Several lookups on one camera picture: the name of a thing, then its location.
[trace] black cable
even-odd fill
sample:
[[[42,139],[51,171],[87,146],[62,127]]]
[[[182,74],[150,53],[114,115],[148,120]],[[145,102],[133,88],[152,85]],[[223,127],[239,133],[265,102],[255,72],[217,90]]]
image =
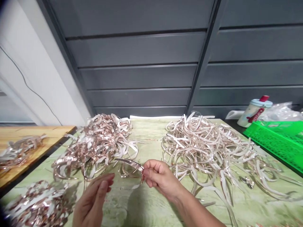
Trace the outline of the black cable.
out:
[[[21,70],[19,69],[19,67],[16,65],[16,63],[10,58],[10,56],[8,56],[8,54],[4,51],[4,49],[0,46],[1,50],[5,53],[5,55],[13,62],[13,64],[16,66],[16,68],[18,69],[18,71],[21,73],[22,77],[23,77],[23,80],[24,80],[24,83],[25,85],[28,87],[29,90],[31,90],[33,93],[35,93],[40,99],[42,99],[42,101],[47,105],[47,107],[50,109],[51,113],[55,116],[55,118],[57,118],[57,116],[54,114],[54,112],[51,110],[51,108],[49,107],[49,105],[45,102],[45,100],[40,96],[38,95],[36,92],[34,92],[26,83],[26,80],[24,78],[24,75],[23,73],[21,72]]]

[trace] table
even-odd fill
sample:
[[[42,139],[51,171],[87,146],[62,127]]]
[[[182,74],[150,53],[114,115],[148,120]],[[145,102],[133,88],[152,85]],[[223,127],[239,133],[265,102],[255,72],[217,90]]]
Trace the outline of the table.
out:
[[[165,126],[170,119],[133,119],[134,129],[130,135],[130,139],[145,142],[138,144],[139,154],[136,159],[139,163],[144,163],[148,159],[161,159],[162,137],[166,134]],[[223,123],[220,119],[213,119],[213,122]],[[18,194],[25,192],[25,187],[32,182],[41,179],[52,182],[52,173],[50,172],[51,164],[57,157],[64,152],[64,148],[59,148],[32,173],[30,173],[22,182],[5,195],[1,202],[8,203]],[[303,179],[280,164],[285,171],[284,175],[303,182]],[[150,189],[146,184],[135,190],[121,190],[125,179],[119,178],[117,168],[113,169],[117,175],[112,191],[107,195],[104,204],[104,217],[102,226],[183,226],[180,216],[176,209],[171,206],[168,201],[157,192],[156,189]],[[69,181],[71,185],[77,188],[77,197],[79,198],[83,192],[83,179],[81,173],[75,175],[79,180]],[[199,179],[203,181],[203,174],[199,175]],[[182,184],[190,191],[193,182],[189,177],[185,177]],[[288,183],[283,180],[268,183],[272,189],[287,193],[296,191],[292,194],[294,197],[303,196],[303,187]],[[215,186],[220,189],[220,180],[215,181]],[[254,187],[244,194],[240,189],[233,187],[233,211],[239,226],[255,226],[260,223],[263,226],[274,226],[281,224],[294,224],[295,219],[302,219],[303,201],[283,202],[277,201],[265,194],[260,188]],[[207,207],[219,220],[227,226],[232,226],[228,215],[228,211],[223,202],[214,192],[201,191],[197,194],[197,198],[205,200],[205,202],[215,201],[216,204]],[[65,226],[72,225],[73,214],[68,218]]]
[[[0,180],[0,188],[6,187],[9,183],[17,179],[55,146],[65,134],[70,133],[75,128],[76,126],[0,127],[0,151],[7,148],[8,141],[16,142],[25,136],[47,135],[47,137],[43,139],[42,145],[29,156],[25,164],[4,173]]]

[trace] curled strip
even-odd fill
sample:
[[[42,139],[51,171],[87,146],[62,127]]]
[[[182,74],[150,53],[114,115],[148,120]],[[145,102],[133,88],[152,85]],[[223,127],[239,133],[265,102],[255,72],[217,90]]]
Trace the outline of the curled strip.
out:
[[[98,114],[89,119],[86,126],[79,129],[78,137],[66,135],[73,141],[52,164],[54,179],[77,179],[70,175],[73,170],[80,169],[85,181],[91,181],[103,173],[115,158],[128,155],[135,159],[139,141],[128,140],[131,130],[130,119],[120,119],[114,114]]]
[[[5,208],[12,226],[63,226],[72,212],[73,199],[65,196],[68,184],[57,190],[47,181],[33,183],[23,196]]]
[[[232,195],[228,190],[231,183],[243,192],[247,189],[239,182],[239,176],[231,169],[237,166],[247,175],[260,180],[260,186],[273,198],[283,201],[297,201],[302,197],[293,199],[290,195],[271,189],[267,182],[277,181],[279,178],[302,185],[290,178],[281,175],[282,170],[274,163],[270,163],[261,149],[249,140],[243,140],[239,133],[225,124],[213,124],[208,119],[184,115],[179,121],[170,122],[165,129],[168,131],[163,138],[163,161],[168,164],[173,174],[182,180],[190,175],[194,181],[191,193],[196,195],[197,186],[215,191],[225,203],[231,219],[237,226],[232,211]],[[198,172],[207,175],[207,181],[202,183],[198,179]],[[216,178],[221,181],[222,192],[213,187]]]
[[[141,173],[140,184],[137,184],[137,185],[133,186],[131,189],[136,189],[136,188],[140,187],[140,185],[144,182],[144,175],[143,175],[144,167],[142,165],[140,165],[139,163],[137,163],[137,162],[135,162],[133,160],[130,160],[130,159],[117,158],[115,160],[123,162],[123,164],[121,165],[121,168],[119,170],[122,178],[127,178],[127,177],[136,178],[135,172],[139,171]],[[124,168],[125,163],[128,164],[128,165],[130,165],[132,168],[134,168],[134,170],[132,172],[130,172],[130,173],[127,172],[125,170],[125,168]]]
[[[23,137],[15,143],[9,141],[9,146],[0,154],[0,174],[23,165],[29,155],[42,144],[44,138],[45,134]]]

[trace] green tabletop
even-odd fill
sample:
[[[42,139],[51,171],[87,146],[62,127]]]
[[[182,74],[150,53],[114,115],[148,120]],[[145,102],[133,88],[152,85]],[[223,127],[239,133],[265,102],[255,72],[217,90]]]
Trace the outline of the green tabletop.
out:
[[[166,134],[165,126],[172,120],[170,119],[133,119],[134,125],[130,139],[139,140],[144,143],[138,144],[139,154],[136,161],[144,163],[148,159],[162,158],[161,142],[162,137]],[[220,119],[213,119],[213,122],[223,123]],[[10,202],[19,194],[26,192],[26,187],[32,182],[39,180],[47,180],[53,182],[51,164],[65,151],[64,147],[59,148],[33,172],[31,172],[23,181],[7,193],[1,200],[3,205]],[[303,182],[303,179],[296,173],[292,172],[286,166],[279,163],[284,170],[283,175]],[[234,167],[239,175],[245,176],[238,168]],[[112,172],[116,173],[115,183],[112,191],[107,195],[104,204],[104,216],[102,226],[183,226],[175,208],[157,192],[156,189],[150,189],[145,183],[135,190],[121,189],[123,185],[129,183],[133,179],[121,179],[115,167]],[[68,181],[71,185],[77,187],[77,198],[83,192],[83,177],[78,172],[76,177],[79,180]],[[200,174],[199,180],[206,180],[205,175]],[[190,191],[193,182],[189,177],[185,177],[182,184]],[[268,185],[279,192],[293,192],[293,197],[303,196],[303,187],[278,180],[277,182],[268,182]],[[221,189],[220,180],[217,179],[215,186]],[[285,224],[295,224],[296,219],[303,222],[303,201],[283,202],[278,201],[258,186],[253,190],[248,189],[248,194],[244,194],[240,189],[233,187],[233,211],[239,226],[255,226],[256,223],[263,226],[275,226]],[[215,192],[200,191],[197,198],[205,200],[205,202],[213,202],[216,204],[207,207],[220,221],[227,226],[231,225],[231,220],[226,207]],[[72,225],[73,214],[68,218],[65,226]]]

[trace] hand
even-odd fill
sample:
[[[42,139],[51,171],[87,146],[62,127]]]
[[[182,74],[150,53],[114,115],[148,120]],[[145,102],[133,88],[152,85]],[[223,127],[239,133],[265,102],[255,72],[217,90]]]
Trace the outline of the hand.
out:
[[[156,187],[170,202],[176,203],[187,192],[164,162],[150,159],[143,166],[147,185]]]
[[[107,192],[111,191],[115,174],[109,173],[95,178],[87,187],[74,209],[73,227],[100,227],[103,204]]]

